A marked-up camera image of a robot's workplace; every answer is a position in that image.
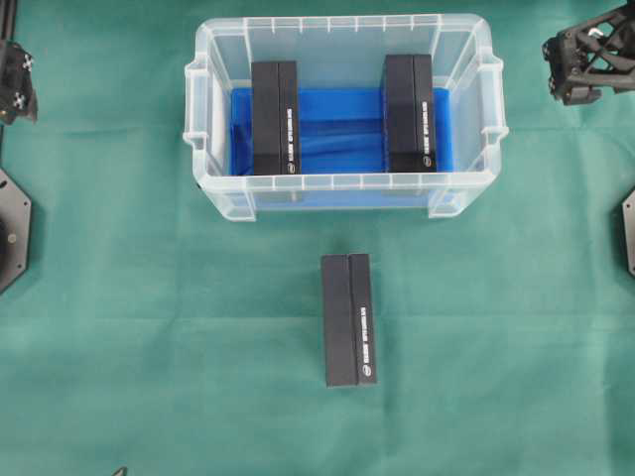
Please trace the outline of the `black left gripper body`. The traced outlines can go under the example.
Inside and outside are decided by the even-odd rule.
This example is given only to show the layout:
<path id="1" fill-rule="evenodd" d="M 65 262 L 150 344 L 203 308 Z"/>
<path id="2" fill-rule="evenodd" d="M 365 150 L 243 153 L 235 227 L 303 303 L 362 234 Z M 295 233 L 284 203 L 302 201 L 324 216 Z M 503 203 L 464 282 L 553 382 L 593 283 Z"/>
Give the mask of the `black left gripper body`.
<path id="1" fill-rule="evenodd" d="M 31 73 L 34 58 L 22 46 L 1 41 L 1 122 L 13 124 L 18 117 L 38 118 L 38 99 Z"/>

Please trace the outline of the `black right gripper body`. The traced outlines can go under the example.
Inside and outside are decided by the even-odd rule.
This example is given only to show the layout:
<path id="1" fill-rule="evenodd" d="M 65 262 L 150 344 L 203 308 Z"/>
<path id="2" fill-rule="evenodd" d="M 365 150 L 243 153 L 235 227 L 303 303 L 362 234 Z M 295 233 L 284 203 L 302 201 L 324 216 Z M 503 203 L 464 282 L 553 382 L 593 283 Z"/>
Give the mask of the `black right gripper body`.
<path id="1" fill-rule="evenodd" d="M 557 32 L 542 45 L 550 66 L 550 94 L 565 106 L 634 90 L 634 3 L 632 1 Z"/>

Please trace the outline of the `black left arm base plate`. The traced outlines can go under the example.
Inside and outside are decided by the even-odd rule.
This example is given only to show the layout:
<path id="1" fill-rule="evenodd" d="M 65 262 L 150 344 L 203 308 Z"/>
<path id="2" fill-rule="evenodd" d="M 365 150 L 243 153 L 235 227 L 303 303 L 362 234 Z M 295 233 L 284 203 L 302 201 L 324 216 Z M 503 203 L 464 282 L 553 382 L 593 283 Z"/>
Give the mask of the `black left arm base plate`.
<path id="1" fill-rule="evenodd" d="M 27 269 L 31 198 L 1 170 L 1 293 Z"/>

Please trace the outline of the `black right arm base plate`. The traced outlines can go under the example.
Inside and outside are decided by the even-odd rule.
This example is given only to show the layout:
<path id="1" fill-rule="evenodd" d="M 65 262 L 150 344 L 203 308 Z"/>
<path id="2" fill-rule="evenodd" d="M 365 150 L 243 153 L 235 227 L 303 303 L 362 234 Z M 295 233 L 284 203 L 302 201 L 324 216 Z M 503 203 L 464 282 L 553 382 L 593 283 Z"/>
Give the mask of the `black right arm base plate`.
<path id="1" fill-rule="evenodd" d="M 635 190 L 624 198 L 621 207 L 627 270 L 631 277 L 635 277 Z"/>

